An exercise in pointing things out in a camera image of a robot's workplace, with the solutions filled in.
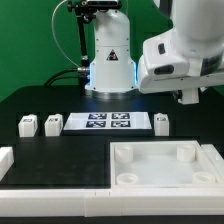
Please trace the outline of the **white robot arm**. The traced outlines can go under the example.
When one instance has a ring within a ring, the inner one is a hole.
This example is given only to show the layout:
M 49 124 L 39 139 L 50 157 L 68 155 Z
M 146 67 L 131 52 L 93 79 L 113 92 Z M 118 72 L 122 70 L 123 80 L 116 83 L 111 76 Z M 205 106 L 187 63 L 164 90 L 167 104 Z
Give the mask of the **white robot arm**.
M 89 94 L 174 92 L 180 103 L 195 104 L 201 87 L 224 85 L 224 0 L 152 1 L 173 27 L 145 40 L 134 62 L 129 19 L 113 8 L 118 0 L 87 0 L 97 9 Z

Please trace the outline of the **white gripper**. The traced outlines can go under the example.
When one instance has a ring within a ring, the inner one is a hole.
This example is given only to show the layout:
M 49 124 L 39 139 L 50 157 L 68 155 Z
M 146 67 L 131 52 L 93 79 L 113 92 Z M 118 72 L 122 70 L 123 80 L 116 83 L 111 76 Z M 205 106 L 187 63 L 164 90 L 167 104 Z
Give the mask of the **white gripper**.
M 200 89 L 224 85 L 224 42 L 194 41 L 173 28 L 144 41 L 137 77 L 143 94 L 173 92 L 181 104 L 197 104 Z

